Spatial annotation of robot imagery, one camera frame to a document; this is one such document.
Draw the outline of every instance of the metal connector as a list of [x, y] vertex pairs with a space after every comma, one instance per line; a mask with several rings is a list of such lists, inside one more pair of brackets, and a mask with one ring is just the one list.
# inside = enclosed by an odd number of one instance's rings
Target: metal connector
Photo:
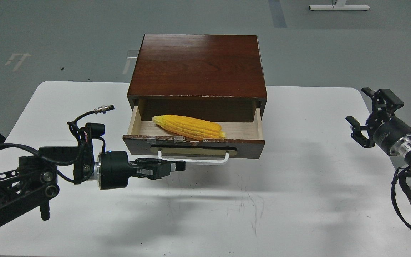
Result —
[[100, 112], [102, 112], [103, 114], [106, 113], [107, 111], [111, 111], [115, 109], [114, 105], [103, 105], [97, 109], [93, 109], [93, 112], [95, 112], [95, 114], [99, 114]]

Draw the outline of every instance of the screw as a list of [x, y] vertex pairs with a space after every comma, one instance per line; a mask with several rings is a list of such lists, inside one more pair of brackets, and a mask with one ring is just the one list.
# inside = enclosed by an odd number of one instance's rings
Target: screw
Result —
[[50, 182], [54, 179], [54, 174], [52, 172], [45, 172], [44, 174], [42, 174], [42, 179], [45, 182]]
[[58, 189], [54, 185], [50, 185], [45, 189], [45, 195], [47, 197], [55, 197], [58, 194]]

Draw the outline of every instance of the gray floor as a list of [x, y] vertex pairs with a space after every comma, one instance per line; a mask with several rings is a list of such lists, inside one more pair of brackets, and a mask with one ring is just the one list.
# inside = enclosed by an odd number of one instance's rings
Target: gray floor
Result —
[[[411, 1], [308, 9], [328, 3], [0, 0], [0, 133], [10, 133], [46, 80], [130, 82], [127, 51], [138, 50], [144, 34], [257, 35], [267, 85], [390, 88], [406, 103], [396, 114], [411, 126]], [[13, 54], [29, 55], [18, 65], [22, 55], [8, 62]]]

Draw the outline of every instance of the open drawer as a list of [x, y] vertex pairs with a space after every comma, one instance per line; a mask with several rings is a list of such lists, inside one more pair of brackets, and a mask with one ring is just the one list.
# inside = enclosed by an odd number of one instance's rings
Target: open drawer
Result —
[[[168, 132], [152, 121], [164, 114], [217, 122], [227, 138], [197, 141]], [[230, 158], [258, 159], [264, 148], [260, 108], [251, 101], [139, 99], [123, 141], [134, 155], [162, 150], [165, 156], [217, 157], [228, 152]]]

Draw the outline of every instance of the wooden box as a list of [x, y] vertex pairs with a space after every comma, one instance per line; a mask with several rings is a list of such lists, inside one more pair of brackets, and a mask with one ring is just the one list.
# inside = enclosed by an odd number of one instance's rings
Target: wooden box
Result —
[[[123, 136], [134, 155], [258, 159], [267, 101], [258, 39], [246, 35], [146, 34], [128, 90], [133, 109]], [[152, 117], [176, 114], [218, 122], [225, 139], [191, 140]]]

